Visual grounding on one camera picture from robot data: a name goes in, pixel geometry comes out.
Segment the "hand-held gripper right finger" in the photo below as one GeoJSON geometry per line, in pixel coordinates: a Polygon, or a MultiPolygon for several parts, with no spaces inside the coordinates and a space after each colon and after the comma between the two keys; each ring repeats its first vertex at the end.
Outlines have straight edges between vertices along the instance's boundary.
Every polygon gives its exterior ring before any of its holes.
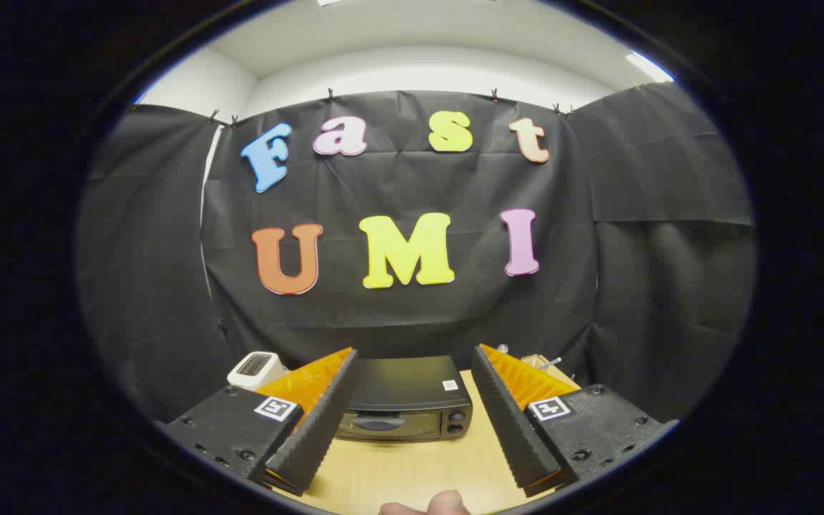
{"type": "Polygon", "coordinates": [[[527,496],[586,483],[666,436],[661,423],[601,384],[575,387],[487,345],[471,372],[518,488],[527,496]]]}

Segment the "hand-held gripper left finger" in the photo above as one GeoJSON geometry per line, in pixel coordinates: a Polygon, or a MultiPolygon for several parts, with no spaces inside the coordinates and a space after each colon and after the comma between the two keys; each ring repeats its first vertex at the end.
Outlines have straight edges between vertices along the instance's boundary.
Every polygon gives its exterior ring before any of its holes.
{"type": "Polygon", "coordinates": [[[301,496],[326,456],[359,378],[358,352],[344,348],[265,385],[245,358],[229,384],[165,431],[220,470],[301,496]]]}

